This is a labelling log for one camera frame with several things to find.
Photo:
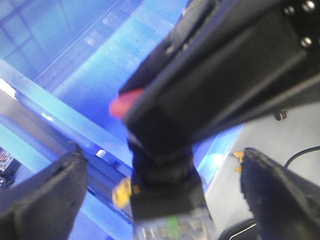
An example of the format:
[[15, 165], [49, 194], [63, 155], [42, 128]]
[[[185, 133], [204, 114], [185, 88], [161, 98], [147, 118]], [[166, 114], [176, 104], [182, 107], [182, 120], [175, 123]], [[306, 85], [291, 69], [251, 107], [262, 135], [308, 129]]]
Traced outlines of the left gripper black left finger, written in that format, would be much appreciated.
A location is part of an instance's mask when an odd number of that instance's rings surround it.
[[67, 240], [88, 188], [81, 148], [0, 194], [2, 240]]

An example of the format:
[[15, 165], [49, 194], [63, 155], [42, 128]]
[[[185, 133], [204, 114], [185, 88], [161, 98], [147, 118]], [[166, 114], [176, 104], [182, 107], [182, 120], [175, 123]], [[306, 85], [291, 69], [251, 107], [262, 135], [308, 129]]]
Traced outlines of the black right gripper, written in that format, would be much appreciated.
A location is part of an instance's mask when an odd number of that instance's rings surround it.
[[320, 100], [317, 0], [199, 0], [120, 89], [134, 165], [180, 162], [192, 145]]

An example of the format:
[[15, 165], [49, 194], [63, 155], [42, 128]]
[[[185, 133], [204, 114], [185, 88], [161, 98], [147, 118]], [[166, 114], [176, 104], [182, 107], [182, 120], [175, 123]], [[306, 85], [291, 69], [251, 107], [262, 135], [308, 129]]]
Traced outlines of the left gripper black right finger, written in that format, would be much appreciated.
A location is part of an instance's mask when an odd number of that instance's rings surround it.
[[255, 148], [245, 148], [241, 192], [263, 240], [318, 240], [320, 187]]

